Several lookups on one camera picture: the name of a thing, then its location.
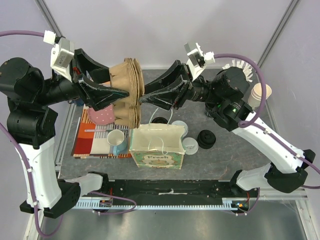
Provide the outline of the brown pulp carrier stack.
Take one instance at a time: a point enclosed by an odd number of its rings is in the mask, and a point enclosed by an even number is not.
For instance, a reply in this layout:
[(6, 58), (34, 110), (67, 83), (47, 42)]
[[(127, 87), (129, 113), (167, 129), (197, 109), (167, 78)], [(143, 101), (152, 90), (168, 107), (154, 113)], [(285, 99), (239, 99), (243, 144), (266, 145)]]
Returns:
[(140, 126), (141, 103), (145, 94), (144, 78), (140, 63), (135, 58), (125, 58), (124, 62), (109, 69), (110, 86), (128, 92), (128, 96), (113, 104), (115, 124), (135, 129)]

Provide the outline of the black plastic cup lid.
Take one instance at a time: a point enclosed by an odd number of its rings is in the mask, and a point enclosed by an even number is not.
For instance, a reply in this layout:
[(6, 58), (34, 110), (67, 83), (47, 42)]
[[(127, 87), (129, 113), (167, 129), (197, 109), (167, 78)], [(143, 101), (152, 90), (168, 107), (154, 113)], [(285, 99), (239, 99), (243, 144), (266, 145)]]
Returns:
[(168, 123), (168, 120), (165, 118), (165, 117), (155, 117), (151, 123), (154, 123), (154, 124), (167, 124)]

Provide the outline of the white plastic cup lid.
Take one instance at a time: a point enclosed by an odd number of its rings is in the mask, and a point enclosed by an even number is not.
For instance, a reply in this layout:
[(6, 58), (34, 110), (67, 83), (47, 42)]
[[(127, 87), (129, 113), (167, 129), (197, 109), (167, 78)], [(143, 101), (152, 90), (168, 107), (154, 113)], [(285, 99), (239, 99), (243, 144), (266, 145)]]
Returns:
[(182, 120), (175, 120), (171, 123), (172, 125), (175, 125), (175, 126), (183, 126), (184, 127), (184, 131), (187, 133), (188, 130), (189, 130), (189, 127), (188, 125), (182, 121)]

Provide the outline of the green patterned paper bag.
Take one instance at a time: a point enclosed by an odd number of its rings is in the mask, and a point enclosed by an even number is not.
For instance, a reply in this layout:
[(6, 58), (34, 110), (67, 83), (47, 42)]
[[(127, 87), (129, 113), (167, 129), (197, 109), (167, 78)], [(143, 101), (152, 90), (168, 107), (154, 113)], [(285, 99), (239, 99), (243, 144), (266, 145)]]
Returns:
[(152, 119), (132, 130), (129, 145), (132, 158), (139, 168), (180, 170), (186, 152), (182, 145), (185, 128), (152, 123)]

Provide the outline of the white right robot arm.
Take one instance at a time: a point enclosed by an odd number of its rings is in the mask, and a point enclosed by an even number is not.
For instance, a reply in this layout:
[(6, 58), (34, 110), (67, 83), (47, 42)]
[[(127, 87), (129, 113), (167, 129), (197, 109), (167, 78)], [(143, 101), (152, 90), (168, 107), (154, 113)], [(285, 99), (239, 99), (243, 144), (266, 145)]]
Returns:
[(315, 153), (294, 147), (256, 117), (243, 100), (249, 86), (239, 66), (224, 68), (208, 81), (203, 76), (193, 77), (189, 66), (175, 61), (144, 87), (139, 101), (168, 111), (182, 107), (186, 101), (203, 102), (209, 108), (209, 116), (221, 128), (248, 141), (269, 159), (265, 166), (238, 170), (233, 175), (229, 184), (233, 196), (268, 187), (291, 193), (305, 185), (306, 169), (312, 166)]

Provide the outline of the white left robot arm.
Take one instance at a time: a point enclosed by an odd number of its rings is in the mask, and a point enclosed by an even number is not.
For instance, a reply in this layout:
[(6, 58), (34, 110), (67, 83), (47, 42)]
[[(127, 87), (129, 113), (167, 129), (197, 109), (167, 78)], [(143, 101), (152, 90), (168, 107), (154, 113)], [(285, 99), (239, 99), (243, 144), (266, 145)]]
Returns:
[(53, 50), (52, 77), (21, 57), (0, 67), (0, 90), (7, 96), (9, 116), (5, 134), (22, 161), (27, 199), (20, 210), (48, 218), (58, 218), (73, 208), (81, 196), (99, 197), (110, 191), (108, 175), (96, 171), (69, 180), (58, 179), (55, 170), (55, 122), (58, 113), (51, 105), (82, 99), (94, 110), (102, 110), (126, 98), (125, 90), (104, 86), (110, 80), (109, 68), (94, 61), (82, 49)]

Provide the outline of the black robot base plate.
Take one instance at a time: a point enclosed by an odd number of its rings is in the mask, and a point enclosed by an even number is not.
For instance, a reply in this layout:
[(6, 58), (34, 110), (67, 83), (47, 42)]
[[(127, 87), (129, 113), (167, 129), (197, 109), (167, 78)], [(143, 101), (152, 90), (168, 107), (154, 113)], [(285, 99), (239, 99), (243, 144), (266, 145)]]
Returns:
[(134, 200), (136, 203), (165, 204), (217, 204), (223, 198), (254, 199), (258, 189), (241, 190), (228, 181), (218, 180), (150, 180), (116, 179), (110, 180), (104, 194)]

